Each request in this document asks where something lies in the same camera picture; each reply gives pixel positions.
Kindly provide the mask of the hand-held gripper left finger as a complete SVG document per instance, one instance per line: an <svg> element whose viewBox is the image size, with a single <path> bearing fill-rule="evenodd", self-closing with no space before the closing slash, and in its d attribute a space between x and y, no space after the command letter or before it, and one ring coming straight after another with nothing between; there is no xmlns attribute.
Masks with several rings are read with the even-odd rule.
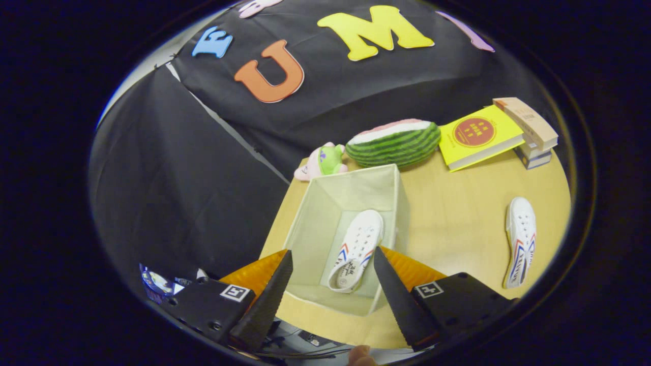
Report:
<svg viewBox="0 0 651 366"><path fill-rule="evenodd" d="M197 280L166 299L164 311L212 343L258 351L292 273L291 250L280 250L220 280Z"/></svg>

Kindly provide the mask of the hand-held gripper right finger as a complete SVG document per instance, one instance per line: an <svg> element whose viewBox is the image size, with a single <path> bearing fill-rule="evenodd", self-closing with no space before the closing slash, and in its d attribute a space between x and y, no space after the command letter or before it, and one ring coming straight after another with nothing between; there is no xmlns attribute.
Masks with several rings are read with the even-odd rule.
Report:
<svg viewBox="0 0 651 366"><path fill-rule="evenodd" d="M459 342L516 303L466 272L447 276L386 247L377 248L373 257L384 296L415 352Z"/></svg>

